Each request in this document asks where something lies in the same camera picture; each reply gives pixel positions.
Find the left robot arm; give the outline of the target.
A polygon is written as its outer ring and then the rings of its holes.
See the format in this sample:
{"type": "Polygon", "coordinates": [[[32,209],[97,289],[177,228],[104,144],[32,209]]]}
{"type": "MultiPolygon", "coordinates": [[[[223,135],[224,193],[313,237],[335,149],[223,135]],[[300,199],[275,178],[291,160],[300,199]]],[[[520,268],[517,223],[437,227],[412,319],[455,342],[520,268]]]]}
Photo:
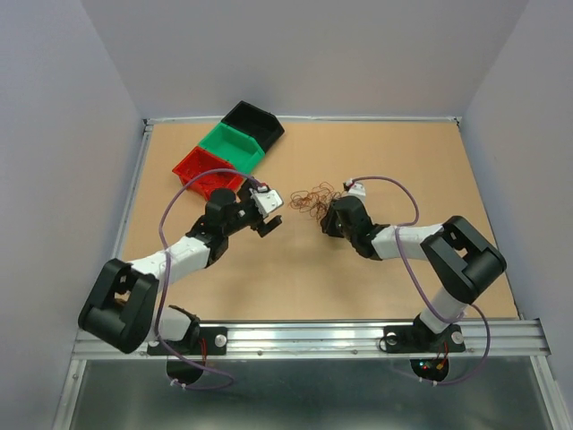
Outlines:
{"type": "Polygon", "coordinates": [[[79,328],[123,353],[153,338],[158,293],[195,271],[206,269],[227,250],[229,237],[244,228],[265,237],[281,224],[269,215],[283,206],[278,191],[245,183],[239,192],[213,191],[190,231],[166,250],[131,262],[107,261],[83,305],[79,328]]]}

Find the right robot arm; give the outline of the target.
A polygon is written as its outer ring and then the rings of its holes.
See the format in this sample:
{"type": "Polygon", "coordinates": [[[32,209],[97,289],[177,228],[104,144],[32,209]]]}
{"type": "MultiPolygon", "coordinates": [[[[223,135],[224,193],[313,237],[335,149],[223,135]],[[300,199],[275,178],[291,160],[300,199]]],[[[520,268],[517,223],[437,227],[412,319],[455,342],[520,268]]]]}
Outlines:
{"type": "Polygon", "coordinates": [[[384,336],[391,353],[426,352],[450,340],[448,330],[507,269],[500,251],[461,216],[427,227],[377,224],[359,198],[345,196],[330,203],[321,230],[348,240],[365,259],[401,259],[409,275],[411,260],[427,262],[440,280],[433,299],[421,295],[425,308],[412,324],[384,336]]]}

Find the green plastic bin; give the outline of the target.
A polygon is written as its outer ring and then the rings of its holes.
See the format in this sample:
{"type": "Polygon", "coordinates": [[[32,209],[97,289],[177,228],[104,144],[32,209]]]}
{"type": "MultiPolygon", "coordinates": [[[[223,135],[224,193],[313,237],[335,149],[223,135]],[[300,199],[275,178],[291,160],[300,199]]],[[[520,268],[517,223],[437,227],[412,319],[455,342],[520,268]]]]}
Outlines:
{"type": "Polygon", "coordinates": [[[222,122],[216,124],[198,146],[245,174],[250,174],[265,155],[253,137],[222,122]]]}

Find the red plastic bin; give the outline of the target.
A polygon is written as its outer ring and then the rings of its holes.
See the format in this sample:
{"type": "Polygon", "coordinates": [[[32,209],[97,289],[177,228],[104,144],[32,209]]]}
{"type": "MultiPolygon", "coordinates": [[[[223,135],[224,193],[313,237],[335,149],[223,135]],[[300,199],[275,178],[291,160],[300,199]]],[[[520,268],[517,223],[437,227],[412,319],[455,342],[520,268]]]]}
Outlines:
{"type": "MultiPolygon", "coordinates": [[[[185,185],[200,174],[215,169],[235,168],[208,150],[196,146],[172,169],[172,172],[179,178],[181,184],[185,185]]],[[[237,191],[243,181],[244,178],[237,174],[216,172],[195,180],[187,186],[187,189],[208,200],[212,192],[219,188],[237,191]]]]}

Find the black plastic bin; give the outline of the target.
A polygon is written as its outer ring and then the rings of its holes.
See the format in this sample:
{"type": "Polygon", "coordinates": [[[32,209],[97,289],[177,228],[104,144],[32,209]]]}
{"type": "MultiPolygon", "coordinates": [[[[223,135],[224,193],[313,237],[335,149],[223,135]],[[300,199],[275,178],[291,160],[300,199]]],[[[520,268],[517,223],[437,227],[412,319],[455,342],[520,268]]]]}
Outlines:
{"type": "Polygon", "coordinates": [[[244,100],[239,101],[221,122],[254,138],[265,153],[285,133],[276,116],[244,100]]]}

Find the aluminium mounting rail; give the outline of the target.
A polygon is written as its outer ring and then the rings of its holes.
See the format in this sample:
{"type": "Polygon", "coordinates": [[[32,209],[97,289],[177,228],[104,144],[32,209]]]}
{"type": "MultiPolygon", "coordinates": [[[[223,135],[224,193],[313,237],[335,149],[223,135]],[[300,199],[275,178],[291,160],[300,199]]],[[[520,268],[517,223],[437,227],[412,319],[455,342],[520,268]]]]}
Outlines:
{"type": "Polygon", "coordinates": [[[547,357],[551,354],[543,327],[535,320],[491,319],[488,336],[478,320],[464,320],[448,347],[427,352],[388,353],[382,337],[401,325],[400,320],[343,322],[204,322],[203,331],[223,328],[224,340],[211,342],[208,358],[218,360],[270,359],[383,359],[478,358],[491,340],[489,357],[547,357]]]}

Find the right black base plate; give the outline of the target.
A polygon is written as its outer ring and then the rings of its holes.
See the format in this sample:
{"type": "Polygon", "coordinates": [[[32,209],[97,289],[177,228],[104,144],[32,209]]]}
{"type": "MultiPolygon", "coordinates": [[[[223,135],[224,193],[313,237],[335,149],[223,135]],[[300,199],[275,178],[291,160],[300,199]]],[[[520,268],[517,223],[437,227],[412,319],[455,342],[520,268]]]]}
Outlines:
{"type": "Polygon", "coordinates": [[[391,325],[383,329],[379,349],[389,354],[433,354],[438,352],[461,353],[466,350],[461,327],[450,325],[436,334],[422,326],[391,325]]]}

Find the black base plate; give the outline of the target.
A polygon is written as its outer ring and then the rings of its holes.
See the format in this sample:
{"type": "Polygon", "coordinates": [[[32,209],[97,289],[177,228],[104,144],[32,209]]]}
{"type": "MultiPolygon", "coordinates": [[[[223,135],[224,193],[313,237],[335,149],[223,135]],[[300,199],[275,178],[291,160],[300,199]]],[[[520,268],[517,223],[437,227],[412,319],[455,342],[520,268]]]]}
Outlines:
{"type": "Polygon", "coordinates": [[[450,325],[436,334],[422,326],[391,325],[383,329],[379,349],[389,354],[433,354],[438,352],[461,353],[466,350],[461,327],[450,325]]]}
{"type": "Polygon", "coordinates": [[[224,356],[227,353],[227,327],[161,327],[159,334],[170,348],[184,356],[224,356]]]}

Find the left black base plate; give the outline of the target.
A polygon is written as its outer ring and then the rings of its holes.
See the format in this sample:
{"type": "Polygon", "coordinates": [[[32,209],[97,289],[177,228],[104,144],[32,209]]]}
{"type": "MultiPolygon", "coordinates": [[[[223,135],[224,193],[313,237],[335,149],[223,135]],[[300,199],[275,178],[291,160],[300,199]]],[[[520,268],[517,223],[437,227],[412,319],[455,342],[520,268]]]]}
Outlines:
{"type": "Polygon", "coordinates": [[[227,327],[161,327],[159,334],[170,348],[184,356],[224,356],[227,353],[227,327]]]}

